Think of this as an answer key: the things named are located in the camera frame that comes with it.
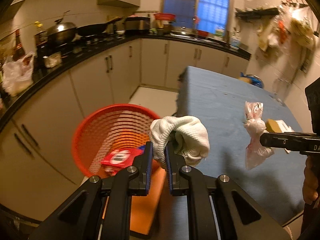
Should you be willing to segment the person's right hand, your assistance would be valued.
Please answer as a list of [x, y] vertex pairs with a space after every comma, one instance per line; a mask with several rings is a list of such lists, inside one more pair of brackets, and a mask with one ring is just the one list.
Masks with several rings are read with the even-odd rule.
[[303, 183], [303, 199], [306, 204], [311, 205], [319, 196], [318, 178], [312, 168], [315, 165], [315, 158], [308, 156], [304, 168], [304, 183]]

